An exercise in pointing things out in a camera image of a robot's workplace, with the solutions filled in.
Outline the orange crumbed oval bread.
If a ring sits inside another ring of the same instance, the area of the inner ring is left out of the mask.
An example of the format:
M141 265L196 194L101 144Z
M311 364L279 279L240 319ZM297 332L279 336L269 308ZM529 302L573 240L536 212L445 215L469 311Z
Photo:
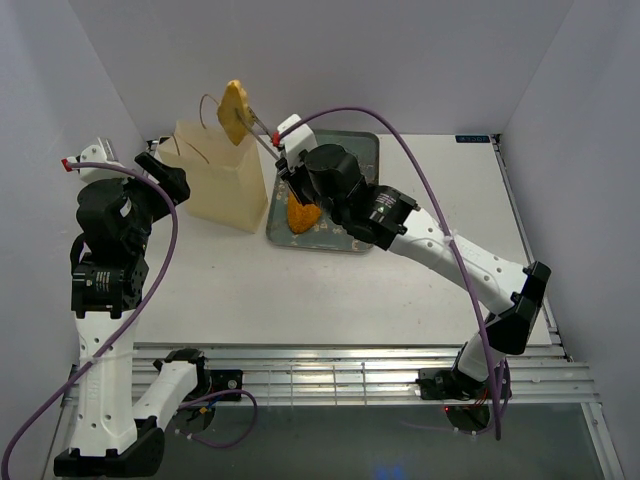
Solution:
M311 229L322 216L322 210L316 205L301 204L290 192L287 200L287 223L294 234L302 234Z

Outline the beige paper bag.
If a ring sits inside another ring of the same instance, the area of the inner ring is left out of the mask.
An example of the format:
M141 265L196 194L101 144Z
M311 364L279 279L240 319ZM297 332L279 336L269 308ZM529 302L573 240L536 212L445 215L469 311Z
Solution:
M186 174L186 212L196 218L254 233L268 206L256 140L235 145L224 129L179 120L159 146L159 156Z

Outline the metal tongs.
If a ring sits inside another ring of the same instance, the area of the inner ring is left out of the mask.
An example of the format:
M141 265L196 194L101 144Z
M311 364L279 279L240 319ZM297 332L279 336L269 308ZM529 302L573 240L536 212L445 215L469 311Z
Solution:
M281 156L271 143L271 134L264 123L255 116L253 110L250 109L250 118L252 119L252 122L247 120L243 113L238 109L235 110L235 114L237 120L243 125L245 130L255 138L256 142L261 145L276 162L278 162L281 159Z

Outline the pale bread piece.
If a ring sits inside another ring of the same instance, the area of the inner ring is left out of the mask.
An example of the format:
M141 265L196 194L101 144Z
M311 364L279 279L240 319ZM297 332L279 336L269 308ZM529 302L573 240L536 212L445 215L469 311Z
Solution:
M252 129L248 94L239 80L231 80L226 85L217 108L217 118L234 146L238 146Z

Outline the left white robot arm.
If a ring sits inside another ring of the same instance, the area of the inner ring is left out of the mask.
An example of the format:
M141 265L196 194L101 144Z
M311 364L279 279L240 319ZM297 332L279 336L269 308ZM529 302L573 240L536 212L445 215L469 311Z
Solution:
M70 251L71 310L79 336L78 410L69 446L56 456L58 477L151 477L161 465L165 429L187 397L212 387L197 349L174 351L160 374L132 400L135 327L158 286L146 287L145 261L154 222L175 219L190 196L185 172L148 153L135 162L145 176L103 164L113 177L93 180L78 194L81 233Z

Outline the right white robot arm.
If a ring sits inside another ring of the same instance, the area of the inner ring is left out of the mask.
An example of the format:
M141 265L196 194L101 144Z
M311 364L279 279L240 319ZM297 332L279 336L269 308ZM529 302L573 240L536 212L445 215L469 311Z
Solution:
M542 307L548 266L520 265L446 233L413 198L367 182L357 158L340 145L282 150L276 168L303 205L320 208L354 239L413 260L474 293L487 309L485 329L464 344L451 369L427 381L434 397L474 397L501 360L524 352Z

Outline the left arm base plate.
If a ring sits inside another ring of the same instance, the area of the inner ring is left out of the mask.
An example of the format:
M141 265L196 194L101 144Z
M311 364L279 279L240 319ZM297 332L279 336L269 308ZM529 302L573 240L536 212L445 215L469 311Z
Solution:
M240 369L205 369L198 376L198 384L190 393L190 398L195 399L206 394L226 390L239 390L243 388L244 372Z

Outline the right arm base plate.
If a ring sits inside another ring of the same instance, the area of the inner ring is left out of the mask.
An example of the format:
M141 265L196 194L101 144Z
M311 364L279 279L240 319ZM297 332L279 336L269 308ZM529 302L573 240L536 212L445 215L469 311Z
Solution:
M491 397L489 380L479 382L451 369L419 369L415 383L422 400L478 401Z

